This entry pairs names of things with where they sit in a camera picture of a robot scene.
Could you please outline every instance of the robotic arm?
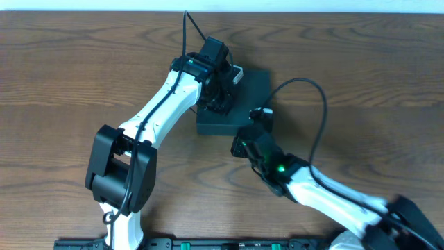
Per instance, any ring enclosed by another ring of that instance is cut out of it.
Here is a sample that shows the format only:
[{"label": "robotic arm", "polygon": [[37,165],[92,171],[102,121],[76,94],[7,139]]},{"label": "robotic arm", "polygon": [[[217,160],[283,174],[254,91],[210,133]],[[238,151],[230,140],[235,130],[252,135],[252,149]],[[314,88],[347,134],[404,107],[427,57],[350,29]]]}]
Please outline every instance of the robotic arm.
[{"label": "robotic arm", "polygon": [[[364,249],[443,249],[444,239],[412,201],[398,197],[388,203],[333,181],[276,145],[270,134],[271,110],[258,108],[250,118],[254,123],[239,130],[231,153],[248,158],[274,194],[334,219],[356,235]],[[336,245],[334,249],[348,248]]]},{"label": "robotic arm", "polygon": [[[242,68],[227,62],[227,55],[228,48],[211,37],[199,53],[186,55],[174,93],[153,113],[138,141],[135,135],[141,121],[171,90],[182,58],[171,63],[164,85],[142,110],[118,129],[104,125],[96,134],[85,186],[105,214],[110,211],[116,214],[124,204],[113,226],[107,225],[105,241],[109,249],[141,248],[144,234],[140,210],[155,185],[157,150],[178,118],[194,104],[222,115],[230,111],[243,73]],[[235,157],[248,158],[253,170],[274,194],[326,214],[356,235],[366,249],[443,249],[444,240],[413,202],[400,197],[389,203],[329,179],[307,161],[285,154],[276,145],[270,134],[272,110],[251,111],[250,118],[253,123],[239,130],[231,152]],[[132,156],[130,152],[135,145],[138,153]],[[122,154],[134,158],[132,185],[126,181],[130,166],[114,157]],[[130,199],[124,203],[127,190]],[[387,217],[399,223],[387,221]]]},{"label": "robotic arm", "polygon": [[126,154],[137,144],[138,153],[130,192],[130,201],[112,225],[107,225],[105,239],[112,249],[137,249],[144,234],[140,227],[140,210],[148,200],[155,185],[157,150],[164,137],[179,117],[190,107],[198,104],[215,113],[225,114],[236,96],[237,83],[243,76],[242,68],[230,65],[224,43],[208,37],[199,53],[185,57],[182,75],[177,87],[168,99],[153,113],[145,124],[139,141],[135,135],[141,121],[171,91],[179,75],[182,57],[176,58],[159,92],[134,117],[118,129],[104,125],[94,139],[85,186],[93,192],[105,214],[117,214],[124,201],[130,166],[114,158]]}]

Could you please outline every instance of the wooden table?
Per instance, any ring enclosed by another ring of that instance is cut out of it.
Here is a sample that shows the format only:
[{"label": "wooden table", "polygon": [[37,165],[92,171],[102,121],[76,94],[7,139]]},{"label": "wooden table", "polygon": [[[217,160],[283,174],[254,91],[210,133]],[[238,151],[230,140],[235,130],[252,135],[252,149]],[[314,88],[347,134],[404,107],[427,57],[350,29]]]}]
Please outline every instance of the wooden table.
[{"label": "wooden table", "polygon": [[[444,234],[444,16],[193,13],[236,64],[273,85],[309,77],[330,119],[315,163],[352,188],[413,199]],[[182,13],[0,13],[0,249],[50,249],[105,233],[84,187],[94,134],[132,117],[181,53]],[[187,24],[187,51],[202,41]],[[308,84],[273,103],[275,136],[306,158],[321,117]],[[158,155],[148,236],[287,238],[340,226],[272,195],[231,137],[199,136],[186,112]]]}]

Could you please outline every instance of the white wall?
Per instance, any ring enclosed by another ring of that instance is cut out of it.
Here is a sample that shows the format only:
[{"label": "white wall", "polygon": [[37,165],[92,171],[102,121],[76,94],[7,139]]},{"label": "white wall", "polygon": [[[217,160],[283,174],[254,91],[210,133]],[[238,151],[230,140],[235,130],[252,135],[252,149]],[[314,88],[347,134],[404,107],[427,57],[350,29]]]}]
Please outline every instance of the white wall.
[{"label": "white wall", "polygon": [[444,13],[444,0],[0,0],[0,10]]}]

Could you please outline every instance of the black mounting rail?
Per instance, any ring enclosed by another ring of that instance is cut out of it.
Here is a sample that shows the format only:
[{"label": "black mounting rail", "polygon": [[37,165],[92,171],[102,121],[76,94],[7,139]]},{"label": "black mounting rail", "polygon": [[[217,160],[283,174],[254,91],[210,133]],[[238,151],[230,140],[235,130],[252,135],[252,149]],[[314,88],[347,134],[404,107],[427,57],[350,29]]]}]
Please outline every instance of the black mounting rail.
[{"label": "black mounting rail", "polygon": [[[144,240],[139,250],[316,250],[327,249],[324,239],[294,238],[291,240]],[[57,240],[54,250],[109,250],[104,239]]]}]

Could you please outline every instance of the wire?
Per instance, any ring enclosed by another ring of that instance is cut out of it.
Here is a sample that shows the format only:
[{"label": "wire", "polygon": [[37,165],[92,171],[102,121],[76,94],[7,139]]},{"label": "wire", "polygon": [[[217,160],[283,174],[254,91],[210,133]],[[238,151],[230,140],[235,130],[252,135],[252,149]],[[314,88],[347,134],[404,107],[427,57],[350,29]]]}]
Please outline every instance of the wire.
[{"label": "wire", "polygon": [[322,134],[324,132],[325,129],[325,125],[327,123],[327,114],[328,114],[328,105],[327,105],[327,97],[325,96],[325,93],[322,89],[322,87],[317,84],[315,81],[308,79],[308,78],[293,78],[290,79],[286,82],[284,82],[283,84],[281,84],[279,87],[277,87],[268,97],[267,100],[265,100],[264,104],[261,106],[260,110],[263,110],[266,105],[269,103],[269,101],[273,98],[273,96],[279,91],[281,90],[283,87],[285,87],[286,85],[288,85],[289,83],[293,83],[296,81],[304,81],[307,83],[312,84],[318,91],[319,94],[321,94],[321,98],[322,98],[322,102],[323,102],[323,114],[322,114],[322,120],[321,120],[321,125],[319,126],[319,130],[318,133],[316,135],[316,138],[313,142],[313,145],[311,146],[311,150],[310,150],[310,154],[309,154],[309,170],[310,170],[310,174],[311,176],[313,176],[314,181],[320,185],[322,188],[325,188],[327,191],[357,205],[360,206],[362,208],[365,208],[371,212],[374,212],[375,214],[379,215],[381,217],[381,220],[389,222],[390,224],[397,226],[398,228],[401,228],[403,230],[405,230],[406,232],[414,235],[416,238],[418,238],[421,242],[423,242],[425,245],[427,245],[427,247],[429,249],[433,249],[433,250],[438,250],[429,240],[425,239],[422,235],[420,235],[419,233],[415,232],[412,228],[408,227],[407,225],[403,224],[399,219],[395,219],[389,215],[384,214],[383,212],[379,211],[376,208],[373,208],[371,206],[369,206],[367,203],[363,203],[360,201],[357,201],[351,197],[348,197],[344,194],[341,194],[340,192],[332,189],[331,187],[329,187],[328,185],[326,185],[319,177],[317,177],[317,175],[314,173],[313,171],[313,159],[314,159],[314,154],[316,152],[316,148],[318,147],[318,144],[322,138]]},{"label": "wire", "polygon": [[193,113],[197,115],[197,112],[192,107],[189,107],[188,109],[193,111]]},{"label": "wire", "polygon": [[255,172],[259,177],[262,177],[262,174],[259,173],[259,171],[257,171],[257,170],[255,169],[255,166],[253,166],[253,164],[251,165],[251,169],[252,169],[253,172]]},{"label": "wire", "polygon": [[112,243],[114,242],[114,223],[110,225],[110,248],[112,249]]},{"label": "wire", "polygon": [[188,18],[189,18],[189,21],[191,21],[191,22],[193,23],[194,28],[196,28],[196,30],[199,32],[199,35],[202,37],[202,39],[203,39],[204,41],[206,41],[207,38],[203,35],[202,31],[199,29],[199,26],[197,26],[197,24],[194,22],[193,17],[191,17],[191,15],[188,13],[188,11],[185,11],[185,12],[187,13],[187,16],[188,16]]}]

